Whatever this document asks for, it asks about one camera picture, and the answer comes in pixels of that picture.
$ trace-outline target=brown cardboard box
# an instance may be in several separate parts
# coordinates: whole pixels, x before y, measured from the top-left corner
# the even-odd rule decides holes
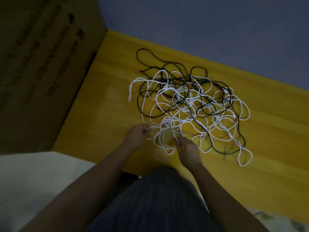
[[[106,30],[96,0],[1,1],[1,154],[51,150]]]

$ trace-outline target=table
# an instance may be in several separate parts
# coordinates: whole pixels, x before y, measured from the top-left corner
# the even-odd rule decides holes
[[[241,131],[253,160],[240,167],[235,156],[223,158],[213,151],[201,155],[203,164],[242,205],[308,223],[309,91],[116,31],[107,32],[53,150],[97,163],[142,122],[136,105],[139,86],[133,86],[128,102],[129,85],[145,68],[136,59],[139,48],[188,67],[205,67],[210,79],[234,89],[251,111]],[[176,153],[166,155],[150,141],[124,171],[144,176],[159,166],[176,168],[196,186]]]

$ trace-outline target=person's right arm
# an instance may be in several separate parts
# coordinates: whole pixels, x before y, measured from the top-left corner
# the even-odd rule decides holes
[[[234,199],[203,166],[196,144],[185,138],[175,141],[181,163],[194,176],[212,218],[224,232],[269,232],[257,218]]]

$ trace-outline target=black cord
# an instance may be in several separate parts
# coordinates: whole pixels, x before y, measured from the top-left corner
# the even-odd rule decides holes
[[[138,56],[138,54],[139,54],[140,51],[148,51],[148,52],[150,52],[156,59],[158,59],[160,62],[163,62],[163,63],[164,63],[163,67],[149,66],[149,65],[147,65],[146,63],[142,62],[142,61],[139,59],[139,56]],[[242,140],[243,140],[243,145],[242,145],[242,147],[245,147],[246,141],[245,141],[245,138],[244,138],[244,137],[242,136],[242,134],[240,133],[240,129],[239,129],[240,117],[239,117],[238,113],[235,111],[235,109],[234,109],[234,107],[233,107],[233,103],[234,103],[233,98],[234,98],[234,95],[232,94],[231,89],[229,88],[229,86],[227,86],[225,83],[220,82],[220,81],[211,81],[211,80],[209,80],[209,79],[208,79],[208,72],[207,72],[207,69],[205,69],[205,68],[203,68],[203,67],[194,66],[194,67],[191,68],[190,73],[188,73],[186,67],[185,67],[182,63],[171,62],[171,61],[163,61],[163,60],[161,60],[160,58],[158,58],[156,55],[154,55],[154,53],[152,53],[152,51],[149,50],[149,49],[145,49],[145,48],[138,49],[137,52],[136,52],[136,57],[137,57],[137,60],[138,60],[141,64],[143,64],[144,66],[148,67],[146,70],[141,70],[141,73],[143,73],[143,74],[144,74],[146,77],[148,77],[149,79],[154,80],[154,81],[157,81],[157,82],[169,84],[169,85],[173,86],[175,89],[177,89],[177,86],[185,86],[185,87],[188,88],[187,93],[186,93],[185,91],[183,92],[183,99],[181,99],[181,100],[177,101],[175,104],[171,105],[170,108],[168,108],[167,110],[163,110],[163,109],[160,109],[159,107],[157,107],[157,109],[159,109],[160,111],[162,111],[162,114],[157,115],[157,116],[149,116],[149,115],[143,113],[143,111],[141,110],[141,108],[140,108],[140,106],[139,106],[138,99],[139,99],[140,96],[142,96],[142,97],[150,97],[153,93],[158,93],[159,90],[162,89],[162,86],[163,86],[163,85],[162,85],[161,83],[158,83],[158,85],[157,85],[154,89],[152,89],[152,90],[142,90],[144,84],[146,83],[146,81],[145,81],[145,82],[141,85],[141,87],[139,88],[139,95],[137,96],[137,107],[138,107],[138,109],[140,110],[140,112],[141,112],[144,116],[149,117],[149,118],[157,118],[157,117],[163,116],[163,115],[164,115],[165,113],[167,113],[167,112],[174,111],[174,110],[180,108],[180,106],[182,106],[182,105],[183,105],[183,106],[186,106],[186,107],[189,109],[189,111],[190,111],[190,114],[191,114],[191,116],[192,116],[192,119],[193,119],[202,129],[204,129],[205,132],[207,133],[207,135],[208,135],[208,137],[209,137],[209,141],[210,141],[210,143],[211,143],[211,147],[212,147],[216,152],[218,152],[218,153],[220,153],[220,154],[223,154],[223,155],[234,154],[234,153],[240,151],[240,149],[238,149],[237,151],[231,152],[231,153],[223,153],[223,152],[218,151],[218,150],[214,147],[214,144],[213,144],[213,141],[212,141],[212,139],[211,139],[211,136],[210,136],[209,132],[208,132],[199,122],[196,121],[196,119],[194,118],[194,115],[193,115],[193,113],[192,113],[190,107],[185,103],[186,98],[189,96],[189,91],[190,91],[190,90],[195,90],[195,91],[197,91],[197,92],[199,91],[198,88],[197,88],[197,83],[199,83],[201,86],[202,86],[203,84],[206,84],[206,83],[212,83],[212,85],[214,85],[218,90],[221,91],[221,97],[219,97],[219,98],[214,98],[214,99],[209,99],[207,96],[203,97],[202,95],[200,95],[200,98],[201,98],[201,99],[200,99],[200,101],[201,101],[201,106],[198,107],[198,108],[194,111],[195,114],[196,114],[196,116],[199,117],[199,118],[206,118],[206,117],[208,117],[208,116],[219,115],[219,114],[225,112],[227,109],[232,108],[233,111],[234,111],[235,114],[236,114],[236,118],[237,118],[237,121],[238,121],[238,122],[237,122],[237,125],[236,125],[237,132],[238,132],[239,136],[240,136],[240,137],[242,138]],[[170,65],[170,64],[176,66],[176,67],[179,69],[179,71],[180,71],[180,73],[181,73],[181,75],[182,75],[181,78],[175,77],[171,72],[169,72],[169,71],[166,69],[166,66],[167,66],[167,65]],[[205,78],[196,78],[196,77],[192,76],[192,71],[193,71],[195,68],[203,69],[203,70],[205,71]],[[174,78],[169,78],[169,79],[164,78],[164,77],[163,77],[163,72],[161,72],[161,77],[154,79],[154,78],[150,77],[150,76],[146,73],[146,72],[147,72],[148,70],[150,70],[150,69],[165,70],[168,74],[172,75]],[[168,94],[165,94],[165,93],[162,93],[162,94],[163,94],[165,97],[167,97],[167,98],[170,98],[170,99],[173,98],[171,95],[168,95]],[[226,98],[225,98],[226,94],[230,95],[230,99],[226,99]],[[224,109],[223,111],[220,111],[220,112],[215,112],[217,109],[216,109],[215,105],[213,104],[213,100],[218,100],[218,101],[216,101],[216,103],[218,103],[218,104],[224,106],[225,109]],[[212,106],[212,107],[213,107],[213,110],[214,110],[214,111],[213,111],[212,113],[207,113],[206,111],[204,111],[204,108],[205,108],[205,107],[209,107],[209,106]],[[198,111],[202,111],[202,112],[205,114],[205,116],[199,115]]]

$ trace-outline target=forearm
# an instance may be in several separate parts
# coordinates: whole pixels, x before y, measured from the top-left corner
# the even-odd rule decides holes
[[[134,152],[122,143],[60,193],[21,231],[81,231],[102,210],[122,168]]]
[[[224,232],[268,232],[202,165],[191,170],[212,218]]]

